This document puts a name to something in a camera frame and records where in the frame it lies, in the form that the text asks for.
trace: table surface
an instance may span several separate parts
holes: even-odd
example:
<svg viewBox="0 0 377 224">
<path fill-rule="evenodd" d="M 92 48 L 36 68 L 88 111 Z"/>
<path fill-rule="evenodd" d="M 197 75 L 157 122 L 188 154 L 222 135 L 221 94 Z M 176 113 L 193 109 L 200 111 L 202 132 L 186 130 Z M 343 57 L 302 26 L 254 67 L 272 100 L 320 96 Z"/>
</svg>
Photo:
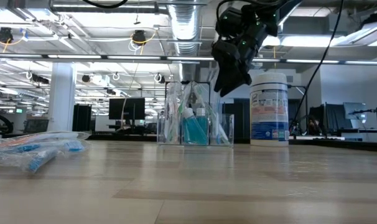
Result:
<svg viewBox="0 0 377 224">
<path fill-rule="evenodd" d="M 0 223 L 377 223 L 377 152 L 91 143 L 0 166 Z"/>
</svg>

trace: silver air duct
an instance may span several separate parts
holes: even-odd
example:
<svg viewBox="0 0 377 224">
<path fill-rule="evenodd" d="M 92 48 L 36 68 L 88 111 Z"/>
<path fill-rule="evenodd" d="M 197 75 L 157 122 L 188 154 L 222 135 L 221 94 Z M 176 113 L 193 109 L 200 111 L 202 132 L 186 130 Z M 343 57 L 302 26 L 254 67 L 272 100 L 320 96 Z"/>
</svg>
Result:
<svg viewBox="0 0 377 224">
<path fill-rule="evenodd" d="M 175 40 L 198 40 L 200 6 L 168 5 L 170 23 Z M 175 51 L 178 56 L 197 56 L 198 44 L 176 43 Z M 196 76 L 196 65 L 192 63 L 179 64 L 180 81 L 199 81 Z"/>
</svg>

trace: bottle cap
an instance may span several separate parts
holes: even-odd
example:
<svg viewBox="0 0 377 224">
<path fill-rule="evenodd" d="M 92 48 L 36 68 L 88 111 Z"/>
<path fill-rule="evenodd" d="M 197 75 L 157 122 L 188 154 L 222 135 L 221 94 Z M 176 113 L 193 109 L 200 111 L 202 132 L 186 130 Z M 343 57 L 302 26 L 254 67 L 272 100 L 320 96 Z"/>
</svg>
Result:
<svg viewBox="0 0 377 224">
<path fill-rule="evenodd" d="M 205 116 L 206 111 L 205 108 L 197 108 L 197 116 Z"/>
<path fill-rule="evenodd" d="M 193 113 L 193 108 L 186 108 L 183 110 L 183 117 L 184 118 L 189 118 L 191 116 L 194 116 L 194 113 Z"/>
</svg>

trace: small bottle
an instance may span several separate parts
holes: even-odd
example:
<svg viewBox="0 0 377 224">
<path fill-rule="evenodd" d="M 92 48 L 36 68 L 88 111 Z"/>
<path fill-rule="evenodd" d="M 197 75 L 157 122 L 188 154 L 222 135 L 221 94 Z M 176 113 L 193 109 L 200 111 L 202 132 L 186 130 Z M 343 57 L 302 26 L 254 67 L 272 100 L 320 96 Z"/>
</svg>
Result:
<svg viewBox="0 0 377 224">
<path fill-rule="evenodd" d="M 209 122 L 207 118 L 207 114 L 205 112 L 205 108 L 197 108 L 197 121 L 202 128 L 205 135 L 208 136 L 208 128 L 209 128 Z"/>
<path fill-rule="evenodd" d="M 183 111 L 184 142 L 189 144 L 207 144 L 207 135 L 194 116 L 192 108 Z"/>
</svg>

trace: product label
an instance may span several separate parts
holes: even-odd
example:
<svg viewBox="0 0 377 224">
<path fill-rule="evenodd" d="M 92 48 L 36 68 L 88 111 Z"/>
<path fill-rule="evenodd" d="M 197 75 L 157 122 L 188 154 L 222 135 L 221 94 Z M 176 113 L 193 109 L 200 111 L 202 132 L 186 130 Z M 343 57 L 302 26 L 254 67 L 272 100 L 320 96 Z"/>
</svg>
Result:
<svg viewBox="0 0 377 224">
<path fill-rule="evenodd" d="M 288 92 L 259 90 L 251 104 L 251 139 L 288 141 Z"/>
</svg>

